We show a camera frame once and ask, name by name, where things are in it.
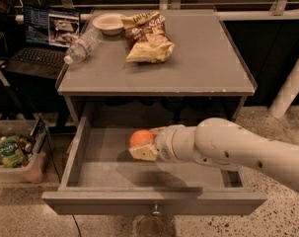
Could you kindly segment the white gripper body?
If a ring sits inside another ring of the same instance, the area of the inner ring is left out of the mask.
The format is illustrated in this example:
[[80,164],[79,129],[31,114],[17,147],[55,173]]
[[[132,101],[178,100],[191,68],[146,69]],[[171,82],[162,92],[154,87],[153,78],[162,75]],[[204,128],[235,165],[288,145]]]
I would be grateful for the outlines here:
[[166,126],[164,130],[155,134],[155,148],[159,157],[167,162],[179,162],[180,159],[176,156],[173,149],[173,138],[176,132],[183,128],[182,124]]

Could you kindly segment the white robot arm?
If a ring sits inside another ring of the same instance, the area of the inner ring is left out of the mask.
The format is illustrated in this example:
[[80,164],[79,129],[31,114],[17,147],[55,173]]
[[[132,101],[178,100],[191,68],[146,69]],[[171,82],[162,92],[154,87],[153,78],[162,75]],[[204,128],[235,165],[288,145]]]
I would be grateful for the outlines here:
[[299,193],[299,145],[261,137],[224,118],[137,130],[129,139],[129,152],[145,161],[244,166]]

